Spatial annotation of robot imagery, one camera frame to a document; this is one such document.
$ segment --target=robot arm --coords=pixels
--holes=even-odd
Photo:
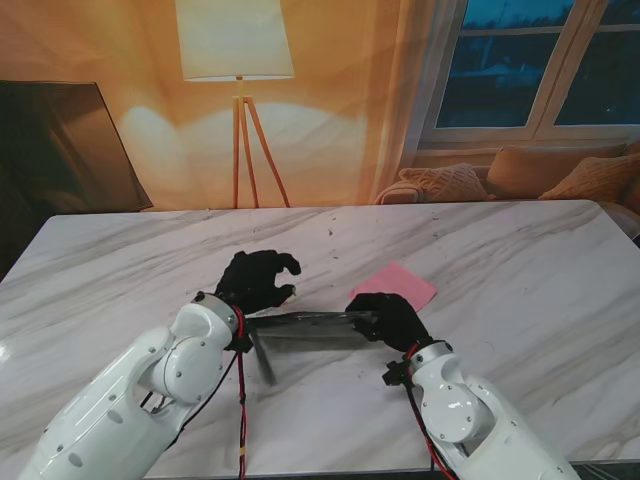
[[[445,342],[433,340],[402,297],[361,294],[349,310],[379,313],[373,326],[355,325],[369,340],[382,340],[401,352],[415,350],[407,357],[411,380],[423,391],[421,417],[438,452],[461,480],[579,480],[493,385],[462,372],[458,356]],[[399,372],[396,379],[406,375],[406,363],[389,366]],[[399,384],[390,381],[393,376],[390,371],[385,381]],[[477,447],[468,454],[465,442]]]
[[[142,334],[56,415],[19,480],[144,477],[215,388],[237,327],[230,306],[201,294],[171,328]],[[148,412],[134,398],[136,385],[168,403]]]
[[[420,410],[427,431],[461,480],[579,480],[493,385],[462,374],[446,343],[418,350],[411,370],[413,383],[423,390]],[[464,442],[479,445],[467,454]]]

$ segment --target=lampshade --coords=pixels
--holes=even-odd
[[[280,0],[176,0],[176,14],[185,80],[293,77]]]

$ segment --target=wall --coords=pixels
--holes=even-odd
[[[282,0],[295,77],[245,82],[245,93],[292,205],[366,203],[375,194],[409,3]],[[0,79],[97,82],[156,209],[232,206],[235,85],[183,80],[172,0],[9,0],[0,13]],[[281,206],[250,130],[261,205]],[[251,206],[241,172],[240,206]]]

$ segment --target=window pane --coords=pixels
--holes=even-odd
[[[460,37],[437,128],[527,123],[558,34]]]
[[[463,30],[564,25],[573,0],[469,0]]]
[[[602,25],[623,25],[640,23],[639,0],[609,0],[609,5],[604,11]]]
[[[640,123],[640,31],[596,33],[556,125]]]

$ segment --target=black glove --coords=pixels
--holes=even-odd
[[[354,323],[355,330],[371,342],[382,340],[400,352],[407,352],[416,343],[423,346],[433,343],[413,307],[395,293],[361,293],[345,311],[377,313],[373,324],[366,320],[355,320]]]
[[[300,263],[289,253],[238,252],[225,269],[215,295],[237,306],[245,315],[279,307],[296,290],[293,285],[275,286],[276,275],[285,268],[293,275],[300,275]]]

